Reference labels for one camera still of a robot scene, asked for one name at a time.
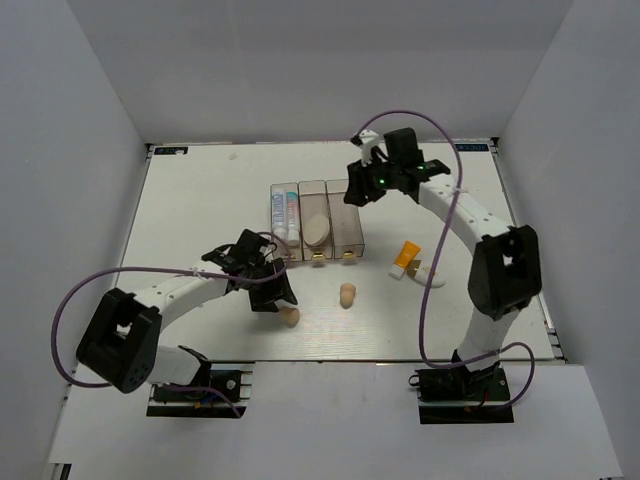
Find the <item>white tube blue logo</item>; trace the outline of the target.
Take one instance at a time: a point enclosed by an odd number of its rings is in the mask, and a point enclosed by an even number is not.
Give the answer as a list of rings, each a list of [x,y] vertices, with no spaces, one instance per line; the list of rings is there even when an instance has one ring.
[[[287,238],[288,219],[286,192],[281,188],[271,191],[271,227],[272,233],[281,240]]]

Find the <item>round cream powder puff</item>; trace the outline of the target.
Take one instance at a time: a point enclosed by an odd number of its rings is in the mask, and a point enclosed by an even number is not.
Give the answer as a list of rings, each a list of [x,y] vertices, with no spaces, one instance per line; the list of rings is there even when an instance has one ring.
[[[325,242],[330,233],[330,222],[326,215],[315,214],[307,218],[303,225],[305,243],[316,247]]]

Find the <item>beige makeup sponge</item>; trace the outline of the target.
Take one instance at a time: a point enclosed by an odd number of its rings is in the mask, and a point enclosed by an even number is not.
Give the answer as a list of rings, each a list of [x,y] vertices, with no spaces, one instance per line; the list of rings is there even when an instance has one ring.
[[[354,302],[356,286],[351,283],[344,283],[340,286],[339,301],[344,309],[349,309]]]
[[[288,328],[294,328],[300,321],[300,311],[298,308],[282,307],[279,310],[279,315],[284,325]]]

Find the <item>white tube pink blue print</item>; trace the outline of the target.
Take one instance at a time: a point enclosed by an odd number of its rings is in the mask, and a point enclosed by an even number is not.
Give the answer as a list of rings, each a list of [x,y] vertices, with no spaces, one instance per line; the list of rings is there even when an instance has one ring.
[[[287,209],[287,244],[296,247],[300,244],[301,217],[298,194],[294,191],[286,192]]]

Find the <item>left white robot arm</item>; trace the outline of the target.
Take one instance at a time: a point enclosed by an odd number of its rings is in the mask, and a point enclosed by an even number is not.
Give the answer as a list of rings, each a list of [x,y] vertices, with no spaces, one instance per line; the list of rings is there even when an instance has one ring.
[[[233,244],[219,246],[189,269],[165,269],[168,280],[126,292],[113,288],[101,298],[79,345],[77,360],[108,385],[128,394],[144,383],[177,386],[199,399],[211,387],[210,360],[185,346],[161,345],[162,331],[206,303],[232,292],[247,292],[250,308],[276,313],[294,305],[287,277],[283,237],[244,230]]]

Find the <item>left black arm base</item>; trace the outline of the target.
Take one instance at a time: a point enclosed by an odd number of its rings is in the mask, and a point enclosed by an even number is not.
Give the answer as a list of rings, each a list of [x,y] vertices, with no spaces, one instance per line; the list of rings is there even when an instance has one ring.
[[[151,387],[146,416],[151,418],[240,419],[253,384],[254,363],[214,363],[205,390]]]

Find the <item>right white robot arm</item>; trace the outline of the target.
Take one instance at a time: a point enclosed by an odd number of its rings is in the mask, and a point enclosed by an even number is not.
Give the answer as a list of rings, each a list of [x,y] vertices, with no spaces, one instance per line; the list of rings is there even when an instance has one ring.
[[[506,334],[519,312],[542,288],[535,230],[496,217],[459,185],[439,160],[426,160],[413,129],[351,138],[361,152],[347,167],[347,204],[363,207],[397,190],[432,212],[472,255],[467,291],[474,306],[464,339],[452,357],[453,390],[472,399],[488,385]]]

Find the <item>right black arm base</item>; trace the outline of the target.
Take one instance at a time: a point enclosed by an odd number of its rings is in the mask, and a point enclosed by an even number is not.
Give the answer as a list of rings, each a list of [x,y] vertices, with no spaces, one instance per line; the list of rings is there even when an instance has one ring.
[[[514,422],[504,369],[493,366],[470,372],[454,369],[419,369],[409,377],[416,390],[421,425],[510,424]]]

